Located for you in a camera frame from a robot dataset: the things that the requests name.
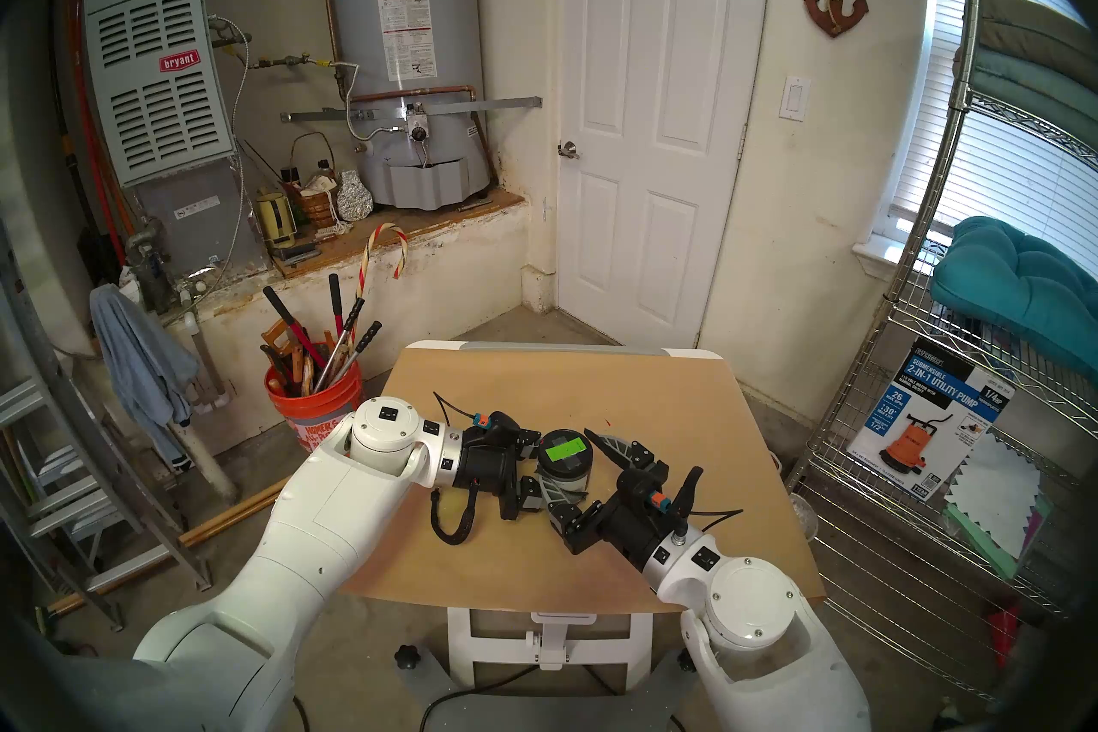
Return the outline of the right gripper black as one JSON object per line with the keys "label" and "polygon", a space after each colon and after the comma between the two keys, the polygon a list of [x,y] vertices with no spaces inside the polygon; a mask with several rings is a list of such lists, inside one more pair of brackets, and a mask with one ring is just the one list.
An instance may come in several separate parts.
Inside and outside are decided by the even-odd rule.
{"label": "right gripper black", "polygon": [[547,504],[549,519],[565,549],[579,555],[600,540],[609,542],[635,568],[645,568],[668,536],[685,536],[695,491],[704,470],[694,466],[673,499],[662,485],[669,468],[638,441],[584,429],[590,444],[623,471],[615,494],[585,510],[568,499]]}

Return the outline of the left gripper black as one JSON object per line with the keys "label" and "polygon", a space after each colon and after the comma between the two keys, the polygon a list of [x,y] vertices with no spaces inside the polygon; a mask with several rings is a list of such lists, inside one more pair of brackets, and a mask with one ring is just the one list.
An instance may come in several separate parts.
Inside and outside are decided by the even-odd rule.
{"label": "left gripper black", "polygon": [[542,438],[540,431],[520,427],[502,412],[473,415],[461,440],[461,488],[496,496],[503,520],[564,502],[582,503],[589,497],[586,491],[568,489],[556,478],[519,478],[518,463],[536,454]]}

